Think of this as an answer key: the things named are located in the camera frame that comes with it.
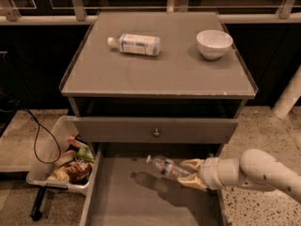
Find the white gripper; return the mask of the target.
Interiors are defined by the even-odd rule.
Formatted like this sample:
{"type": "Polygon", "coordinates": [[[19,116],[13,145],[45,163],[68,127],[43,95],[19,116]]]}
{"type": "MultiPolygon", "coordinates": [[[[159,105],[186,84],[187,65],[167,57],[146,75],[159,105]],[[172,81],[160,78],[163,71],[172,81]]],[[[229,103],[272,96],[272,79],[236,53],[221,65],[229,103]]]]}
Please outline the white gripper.
{"type": "Polygon", "coordinates": [[[186,187],[197,190],[206,191],[207,187],[211,190],[217,190],[224,187],[218,175],[218,157],[209,157],[203,159],[189,159],[181,162],[181,166],[191,171],[192,173],[187,177],[179,177],[178,182],[186,187]]]}

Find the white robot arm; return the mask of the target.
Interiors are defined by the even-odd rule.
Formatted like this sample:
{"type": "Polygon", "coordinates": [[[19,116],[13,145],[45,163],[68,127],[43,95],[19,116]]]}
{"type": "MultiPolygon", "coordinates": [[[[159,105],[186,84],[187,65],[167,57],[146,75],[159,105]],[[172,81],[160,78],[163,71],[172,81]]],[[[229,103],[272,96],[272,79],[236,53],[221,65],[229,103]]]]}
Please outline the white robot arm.
{"type": "Polygon", "coordinates": [[[248,149],[236,158],[189,159],[183,161],[182,166],[193,171],[177,179],[183,186],[199,190],[227,186],[259,191],[277,189],[301,203],[301,176],[259,149],[248,149]]]}

